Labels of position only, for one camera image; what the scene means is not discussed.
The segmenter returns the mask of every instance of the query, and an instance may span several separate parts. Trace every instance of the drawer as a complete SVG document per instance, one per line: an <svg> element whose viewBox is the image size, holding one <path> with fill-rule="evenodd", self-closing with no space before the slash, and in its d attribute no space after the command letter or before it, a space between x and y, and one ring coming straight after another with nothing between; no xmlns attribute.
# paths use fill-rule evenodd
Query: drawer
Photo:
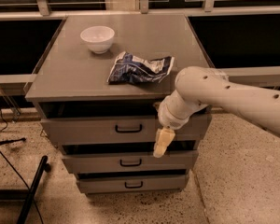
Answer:
<svg viewBox="0 0 280 224"><path fill-rule="evenodd" d="M203 139L209 126L209 114L195 115L180 130L175 140ZM161 128L155 116L106 117L81 119L42 119L50 142L59 147L74 144L152 142Z"/></svg>
<svg viewBox="0 0 280 224"><path fill-rule="evenodd" d="M63 163L70 174L133 172L148 170L193 168L198 157L198 151L168 152L161 158L155 158L152 153L121 153L100 155L63 156Z"/></svg>
<svg viewBox="0 0 280 224"><path fill-rule="evenodd" d="M144 190L184 189L189 175L147 175L126 178L94 178L79 180L77 186L82 193L131 192Z"/></svg>

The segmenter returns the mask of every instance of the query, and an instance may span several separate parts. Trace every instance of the black handle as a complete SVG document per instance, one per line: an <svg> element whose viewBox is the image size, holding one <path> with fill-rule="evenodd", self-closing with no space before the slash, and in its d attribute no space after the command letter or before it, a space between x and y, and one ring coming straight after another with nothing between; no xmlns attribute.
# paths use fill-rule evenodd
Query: black handle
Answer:
<svg viewBox="0 0 280 224"><path fill-rule="evenodd" d="M142 124L139 125L139 129L137 129L137 130L131 130L131 131L120 131L120 130L119 130L119 126L116 125L116 126L115 126L115 131L116 131L117 133L139 133L139 132L142 131Z"/></svg>
<svg viewBox="0 0 280 224"><path fill-rule="evenodd" d="M129 186L129 185L127 184L127 182L124 182L124 187L125 187L126 189L140 189L140 188L143 187L143 181L141 181L140 185L138 185L138 186Z"/></svg>
<svg viewBox="0 0 280 224"><path fill-rule="evenodd" d="M140 159L138 163L134 163L134 164L124 164L123 161L120 160L121 167L137 167L140 166L141 164L142 164L142 159Z"/></svg>

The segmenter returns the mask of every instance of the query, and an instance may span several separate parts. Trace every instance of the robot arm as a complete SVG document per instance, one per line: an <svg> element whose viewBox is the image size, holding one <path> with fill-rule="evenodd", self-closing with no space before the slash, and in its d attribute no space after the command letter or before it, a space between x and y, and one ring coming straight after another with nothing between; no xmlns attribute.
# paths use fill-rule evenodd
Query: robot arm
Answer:
<svg viewBox="0 0 280 224"><path fill-rule="evenodd" d="M188 67L175 80L175 91L160 104L154 156L161 157L189 117L208 105L224 110L280 136L280 91L235 84L219 70Z"/></svg>

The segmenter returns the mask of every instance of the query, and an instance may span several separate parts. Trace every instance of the white bowl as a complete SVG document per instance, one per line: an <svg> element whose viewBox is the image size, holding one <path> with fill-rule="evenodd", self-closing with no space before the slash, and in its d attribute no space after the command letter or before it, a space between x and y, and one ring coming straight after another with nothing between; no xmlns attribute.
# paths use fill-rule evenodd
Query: white bowl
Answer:
<svg viewBox="0 0 280 224"><path fill-rule="evenodd" d="M89 50L97 54L103 54L112 46L114 34L114 30L110 27L92 26L85 29L80 37Z"/></svg>

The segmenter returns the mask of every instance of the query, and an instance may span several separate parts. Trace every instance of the floor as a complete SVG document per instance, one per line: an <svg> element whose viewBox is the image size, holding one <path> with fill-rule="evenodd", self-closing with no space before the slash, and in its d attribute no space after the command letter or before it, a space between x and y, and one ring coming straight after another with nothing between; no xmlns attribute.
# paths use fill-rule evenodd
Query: floor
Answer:
<svg viewBox="0 0 280 224"><path fill-rule="evenodd" d="M60 152L41 132L33 109L9 122L0 146L23 178L32 183L43 155L44 173L35 200L44 223L278 223L280 224L280 139L221 109L199 145L200 155L182 191L85 196L68 174ZM10 120L6 111L4 117ZM24 189L0 156L0 189ZM16 223L23 202L0 202L0 224ZM41 223L33 206L26 223Z"/></svg>

